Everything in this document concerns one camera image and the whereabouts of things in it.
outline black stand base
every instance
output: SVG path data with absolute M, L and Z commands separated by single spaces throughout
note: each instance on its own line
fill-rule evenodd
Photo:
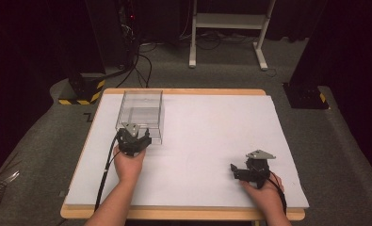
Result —
M 288 83 L 283 84 L 289 104 L 292 108 L 301 109 L 329 109 L 326 98 L 318 88 L 307 89 L 298 86 L 290 86 Z
M 87 79 L 85 78 L 85 86 L 81 91 L 73 90 L 72 85 L 68 82 L 62 90 L 58 100 L 62 105 L 93 105 L 100 97 L 101 90 L 105 80 L 101 79 Z

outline white stand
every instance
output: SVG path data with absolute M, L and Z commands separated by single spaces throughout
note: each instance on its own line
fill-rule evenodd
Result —
M 267 14 L 265 15 L 244 15 L 244 14 L 218 14 L 218 13 L 198 13 L 197 0 L 194 0 L 194 9 L 192 17 L 192 36 L 189 52 L 189 67 L 197 66 L 197 49 L 195 45 L 197 27 L 211 28 L 233 28 L 233 29 L 255 29 L 261 30 L 259 40 L 253 43 L 253 49 L 259 61 L 262 71 L 267 70 L 265 57 L 262 53 L 262 44 L 267 32 L 271 12 L 273 11 L 276 0 L 270 0 Z

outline black equipment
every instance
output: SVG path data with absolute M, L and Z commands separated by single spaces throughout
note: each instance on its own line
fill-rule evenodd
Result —
M 233 164 L 230 164 L 231 170 L 235 175 L 235 179 L 246 182 L 255 182 L 258 188 L 261 188 L 265 180 L 270 177 L 270 170 L 267 160 L 276 158 L 276 156 L 266 153 L 262 150 L 247 154 L 246 162 L 248 169 L 239 169 Z
M 140 126 L 134 123 L 123 123 L 124 128 L 120 128 L 117 134 L 119 150 L 129 155 L 136 156 L 152 143 L 150 130 L 147 128 L 144 137 L 138 138 Z

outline white paper sheet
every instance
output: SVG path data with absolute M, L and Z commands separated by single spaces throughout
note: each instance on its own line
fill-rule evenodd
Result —
M 121 98 L 103 96 L 65 204 L 95 204 Z M 245 155 L 260 149 L 277 156 L 268 164 L 283 179 L 288 207 L 309 207 L 270 96 L 164 94 L 163 100 L 163 144 L 147 149 L 133 205 L 253 207 L 230 164 L 245 169 Z M 111 166 L 102 200 L 117 182 Z

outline yellow and black tape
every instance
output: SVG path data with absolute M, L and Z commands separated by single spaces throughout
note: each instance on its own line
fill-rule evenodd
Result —
M 59 103 L 62 105 L 93 105 L 100 97 L 104 84 L 105 80 L 98 82 L 95 89 L 88 90 L 88 93 L 85 94 L 86 97 L 59 98 Z

